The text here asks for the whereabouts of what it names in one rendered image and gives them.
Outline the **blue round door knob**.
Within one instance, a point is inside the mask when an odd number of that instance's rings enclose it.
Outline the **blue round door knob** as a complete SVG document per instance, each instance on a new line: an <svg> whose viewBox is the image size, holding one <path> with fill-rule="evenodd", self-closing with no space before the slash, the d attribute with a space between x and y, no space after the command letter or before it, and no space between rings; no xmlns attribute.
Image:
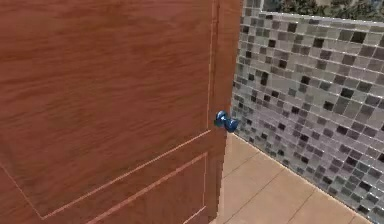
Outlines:
<svg viewBox="0 0 384 224"><path fill-rule="evenodd" d="M227 132L233 133L239 124L239 121L231 118L225 111L219 111L214 119L217 127L223 127Z"/></svg>

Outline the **brown wooden room door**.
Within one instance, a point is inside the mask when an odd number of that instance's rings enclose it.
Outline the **brown wooden room door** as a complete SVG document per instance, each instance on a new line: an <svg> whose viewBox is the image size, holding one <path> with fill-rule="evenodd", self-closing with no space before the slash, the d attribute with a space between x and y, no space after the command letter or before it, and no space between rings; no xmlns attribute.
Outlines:
<svg viewBox="0 0 384 224"><path fill-rule="evenodd" d="M0 0L0 224L211 224L241 0Z"/></svg>

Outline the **window with green foliage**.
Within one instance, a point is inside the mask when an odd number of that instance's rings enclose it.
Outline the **window with green foliage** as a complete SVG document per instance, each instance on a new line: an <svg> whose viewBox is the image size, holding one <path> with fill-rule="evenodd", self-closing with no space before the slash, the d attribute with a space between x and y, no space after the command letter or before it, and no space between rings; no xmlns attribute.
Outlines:
<svg viewBox="0 0 384 224"><path fill-rule="evenodd" d="M384 0L264 0L263 10L384 22Z"/></svg>

